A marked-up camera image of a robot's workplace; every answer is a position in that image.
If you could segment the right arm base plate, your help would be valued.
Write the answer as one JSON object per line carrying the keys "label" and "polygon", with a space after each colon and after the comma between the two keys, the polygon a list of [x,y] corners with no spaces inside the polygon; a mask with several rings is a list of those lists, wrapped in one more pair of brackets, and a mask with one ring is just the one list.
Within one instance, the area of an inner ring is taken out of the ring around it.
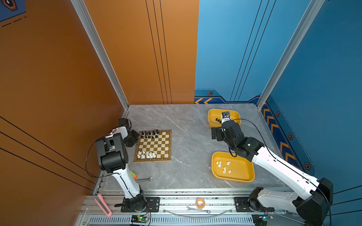
{"label": "right arm base plate", "polygon": [[266,208],[255,198],[235,197],[234,204],[237,212],[274,212],[273,207]]}

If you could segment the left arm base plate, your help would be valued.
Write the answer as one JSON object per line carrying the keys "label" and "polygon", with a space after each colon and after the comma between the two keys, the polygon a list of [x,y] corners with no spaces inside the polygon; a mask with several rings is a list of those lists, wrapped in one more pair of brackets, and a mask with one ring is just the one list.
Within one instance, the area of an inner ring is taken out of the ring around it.
{"label": "left arm base plate", "polygon": [[159,212],[160,207],[160,197],[151,196],[146,197],[144,201],[129,201],[129,199],[124,199],[121,212],[122,213],[136,213],[136,212]]}

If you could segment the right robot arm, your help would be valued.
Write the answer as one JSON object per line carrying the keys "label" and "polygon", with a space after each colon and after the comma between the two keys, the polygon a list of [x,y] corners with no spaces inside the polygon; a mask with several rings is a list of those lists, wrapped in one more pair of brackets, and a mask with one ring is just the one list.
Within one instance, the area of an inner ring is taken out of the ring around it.
{"label": "right robot arm", "polygon": [[292,192],[270,191],[256,187],[248,197],[249,208],[254,212],[269,208],[297,213],[308,226],[321,226],[331,217],[333,183],[302,172],[273,153],[266,144],[253,137],[244,136],[240,125],[223,118],[219,128],[212,128],[212,139],[224,141],[232,157],[241,157],[273,174]]}

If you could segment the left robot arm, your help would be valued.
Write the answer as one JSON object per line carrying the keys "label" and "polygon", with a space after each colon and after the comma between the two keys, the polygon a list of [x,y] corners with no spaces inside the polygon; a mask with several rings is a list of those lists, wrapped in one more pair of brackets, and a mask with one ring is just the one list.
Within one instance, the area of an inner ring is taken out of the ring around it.
{"label": "left robot arm", "polygon": [[114,177],[123,190],[125,210],[141,212],[148,207],[147,200],[128,167],[129,156],[126,150],[136,144],[139,138],[139,134],[131,126],[128,119],[119,119],[118,127],[105,137],[96,139],[95,145],[100,169]]}

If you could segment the wooden chess board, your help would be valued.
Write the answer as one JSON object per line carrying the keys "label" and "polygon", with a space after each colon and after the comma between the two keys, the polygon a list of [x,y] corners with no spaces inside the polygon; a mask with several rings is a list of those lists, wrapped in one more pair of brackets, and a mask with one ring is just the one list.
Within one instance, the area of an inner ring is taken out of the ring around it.
{"label": "wooden chess board", "polygon": [[172,131],[140,131],[134,155],[135,163],[167,162],[172,158]]}

